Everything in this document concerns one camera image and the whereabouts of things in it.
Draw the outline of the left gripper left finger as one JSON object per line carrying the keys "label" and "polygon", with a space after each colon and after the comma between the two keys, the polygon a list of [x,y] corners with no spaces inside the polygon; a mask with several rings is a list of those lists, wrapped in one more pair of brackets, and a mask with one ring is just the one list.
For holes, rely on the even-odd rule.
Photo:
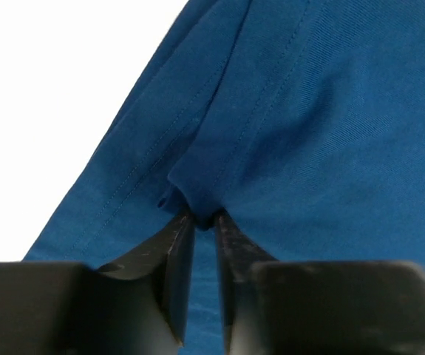
{"label": "left gripper left finger", "polygon": [[193,253],[194,219],[182,212],[100,268],[0,263],[0,354],[176,354]]}

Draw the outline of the navy blue t shirt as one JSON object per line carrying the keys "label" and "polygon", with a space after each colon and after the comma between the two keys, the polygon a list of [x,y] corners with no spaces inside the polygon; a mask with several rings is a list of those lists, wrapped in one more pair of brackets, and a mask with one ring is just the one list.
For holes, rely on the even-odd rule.
{"label": "navy blue t shirt", "polygon": [[189,1],[26,259],[98,267],[184,207],[425,266],[425,1]]}

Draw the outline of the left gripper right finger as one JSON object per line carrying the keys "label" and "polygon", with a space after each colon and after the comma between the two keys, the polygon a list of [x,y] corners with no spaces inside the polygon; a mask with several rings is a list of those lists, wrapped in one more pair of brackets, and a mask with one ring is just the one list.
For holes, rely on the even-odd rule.
{"label": "left gripper right finger", "polygon": [[283,262],[214,218],[227,354],[425,354],[425,270],[405,261]]}

